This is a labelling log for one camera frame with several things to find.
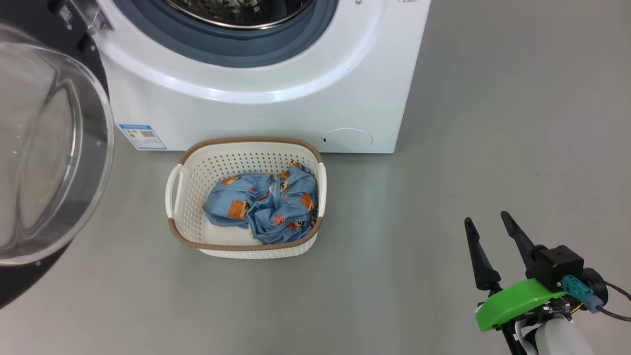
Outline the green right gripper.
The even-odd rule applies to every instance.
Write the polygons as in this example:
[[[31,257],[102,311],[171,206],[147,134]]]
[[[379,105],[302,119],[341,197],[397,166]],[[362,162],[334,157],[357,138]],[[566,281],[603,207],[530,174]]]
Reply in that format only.
[[[525,275],[532,277],[536,266],[532,256],[535,245],[509,212],[501,211],[501,218],[509,237],[514,240],[518,247],[526,268]],[[482,291],[501,290],[499,285],[501,277],[489,262],[480,244],[480,234],[470,217],[465,218],[464,227],[477,289]],[[475,315],[476,323],[481,332],[487,332],[493,330],[495,326],[502,326],[512,319],[544,305],[551,299],[565,295],[566,291],[550,291],[536,279],[523,280],[492,295],[479,306]]]

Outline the washing machine glass door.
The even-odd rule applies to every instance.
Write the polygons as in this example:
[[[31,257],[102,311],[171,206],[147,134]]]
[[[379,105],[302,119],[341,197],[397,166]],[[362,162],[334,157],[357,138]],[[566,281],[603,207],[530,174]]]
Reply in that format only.
[[[106,188],[115,124],[97,0],[0,0],[0,310],[49,272]]]

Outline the white front-load washing machine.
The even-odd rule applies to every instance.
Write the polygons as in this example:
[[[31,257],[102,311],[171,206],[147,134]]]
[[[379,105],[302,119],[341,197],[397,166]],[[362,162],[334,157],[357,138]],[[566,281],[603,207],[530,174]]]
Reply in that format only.
[[[138,150],[299,139],[393,153],[432,0],[96,0],[118,128]]]

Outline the cream perforated plastic laundry basket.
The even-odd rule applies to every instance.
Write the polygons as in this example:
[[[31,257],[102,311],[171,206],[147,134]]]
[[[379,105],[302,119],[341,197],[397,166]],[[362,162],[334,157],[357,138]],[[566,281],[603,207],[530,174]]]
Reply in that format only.
[[[250,230],[212,225],[203,205],[218,182],[239,173],[278,175],[295,160],[314,175],[318,188],[314,230],[300,240],[260,245]],[[172,169],[165,187],[165,211],[171,233],[183,245],[204,254],[237,260],[273,260],[300,256],[315,243],[327,202],[327,171],[309,143],[277,137],[232,137],[192,146]]]

